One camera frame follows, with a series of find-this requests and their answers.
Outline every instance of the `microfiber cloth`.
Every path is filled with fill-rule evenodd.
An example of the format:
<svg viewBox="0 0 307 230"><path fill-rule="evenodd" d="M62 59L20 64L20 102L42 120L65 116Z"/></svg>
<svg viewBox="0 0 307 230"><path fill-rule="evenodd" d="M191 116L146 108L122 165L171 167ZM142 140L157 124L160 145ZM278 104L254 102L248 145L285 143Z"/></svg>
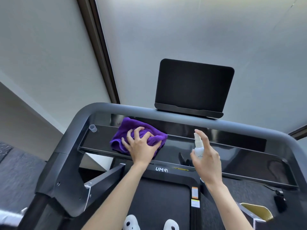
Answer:
<svg viewBox="0 0 307 230"><path fill-rule="evenodd" d="M131 132L131 137L134 139L134 130L138 127L144 127L144 130L140 130L140 138L142 138L148 131L154 135L154 136L149 137L149 139L147 140L147 144L149 146L154 146L159 141L162 141L160 147L158 148L160 149L165 144L166 139L167 139L167 134L157 130L156 128L154 128L153 126L147 123L143 123L141 121L126 117L123 119L122 124L118 128L118 131L116 132L116 134L113 136L112 140L110 141L111 148L123 154L130 155L129 151L122 144L122 137L124 137L125 141L128 143L127 132L130 129L133 129L133 131Z"/></svg>

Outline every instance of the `treadmill handrail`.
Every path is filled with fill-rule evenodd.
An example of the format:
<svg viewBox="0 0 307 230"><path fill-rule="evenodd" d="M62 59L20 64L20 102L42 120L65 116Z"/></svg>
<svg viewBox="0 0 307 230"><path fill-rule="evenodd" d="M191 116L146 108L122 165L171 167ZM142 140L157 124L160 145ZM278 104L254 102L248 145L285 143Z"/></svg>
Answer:
<svg viewBox="0 0 307 230"><path fill-rule="evenodd" d="M225 120L187 116L176 113L162 112L156 109L127 106L121 104L92 103L82 108L75 115L74 119L71 121L71 124L67 128L60 142L58 143L55 152L69 154L73 149L76 141L78 140L81 131L84 131L85 127L88 128L88 126L90 125L90 115L99 111L105 113L188 124L199 127L208 127L216 130L228 131L232 133L244 134L267 140L283 142L291 149L300 167L301 174L299 174L297 171L293 171L294 176L297 179L297 184L302 192L307 193L307 166L305 166L307 164L307 156L294 138L279 131L270 130L262 127L250 126L242 123L229 122Z"/></svg>

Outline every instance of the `white spray bottle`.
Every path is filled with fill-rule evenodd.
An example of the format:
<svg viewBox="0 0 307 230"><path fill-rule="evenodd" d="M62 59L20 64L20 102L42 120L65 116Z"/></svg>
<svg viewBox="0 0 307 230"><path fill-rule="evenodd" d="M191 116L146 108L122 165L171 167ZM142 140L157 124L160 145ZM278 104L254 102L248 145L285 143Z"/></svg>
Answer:
<svg viewBox="0 0 307 230"><path fill-rule="evenodd" d="M203 141L201 140L201 137L197 133L194 133L194 138L195 138L194 152L195 152L195 155L199 159L201 159L204 153L204 144L203 144Z"/></svg>

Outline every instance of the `treadmill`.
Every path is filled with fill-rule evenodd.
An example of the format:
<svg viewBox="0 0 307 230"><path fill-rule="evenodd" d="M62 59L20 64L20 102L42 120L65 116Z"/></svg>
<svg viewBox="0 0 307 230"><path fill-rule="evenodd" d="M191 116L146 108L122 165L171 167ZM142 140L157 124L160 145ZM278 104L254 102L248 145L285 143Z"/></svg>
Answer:
<svg viewBox="0 0 307 230"><path fill-rule="evenodd" d="M145 171L128 213L137 217L141 229L163 229L167 219L181 230L201 229L201 199L213 199L195 169L180 164L180 157L188 159L194 148L195 128L219 152L223 177L283 192L284 210L267 222L238 204L254 229L306 229L307 156L294 138L261 127L111 103L93 103L76 114L44 167L18 229L83 227L132 165L130 156L109 144L126 116L169 135ZM96 132L89 130L91 124ZM86 152L114 157L116 163L84 183L78 168Z"/></svg>

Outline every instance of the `hand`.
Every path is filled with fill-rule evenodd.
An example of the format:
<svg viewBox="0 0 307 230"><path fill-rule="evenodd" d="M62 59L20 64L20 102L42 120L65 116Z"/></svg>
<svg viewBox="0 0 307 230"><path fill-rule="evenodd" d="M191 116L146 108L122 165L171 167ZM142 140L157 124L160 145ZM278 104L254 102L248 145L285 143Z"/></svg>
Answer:
<svg viewBox="0 0 307 230"><path fill-rule="evenodd" d="M144 127L138 127L134 130L134 139L131 137L132 129L128 131L127 140L130 145L125 142L124 138L122 138L122 144L129 151L133 164L146 169L154 157L155 151L160 147L161 141L154 146L147 145L148 138L154 135L148 131L140 138L140 130L144 130Z"/></svg>
<svg viewBox="0 0 307 230"><path fill-rule="evenodd" d="M197 173L205 182L208 189L212 186L222 185L222 165L218 152L211 147L205 133L197 129L195 129L195 132L201 137L204 144L202 159L199 159L195 155L194 150L191 152L191 159Z"/></svg>

